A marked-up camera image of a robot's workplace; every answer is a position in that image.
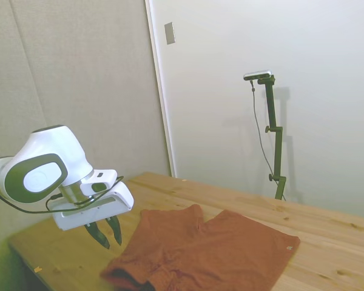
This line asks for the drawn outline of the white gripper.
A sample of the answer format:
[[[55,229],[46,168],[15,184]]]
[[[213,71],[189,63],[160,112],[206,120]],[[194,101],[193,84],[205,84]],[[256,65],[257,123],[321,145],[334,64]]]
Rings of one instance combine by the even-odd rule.
[[[74,211],[63,212],[65,209],[72,209],[74,205],[68,202],[53,202],[52,210],[59,210],[53,213],[53,219],[61,230],[70,230],[84,226],[90,236],[104,248],[110,249],[107,237],[99,230],[97,221],[106,219],[113,231],[115,241],[122,245],[121,226],[117,215],[132,210],[134,198],[123,182],[119,182],[110,189],[103,197],[91,203],[89,206]]]

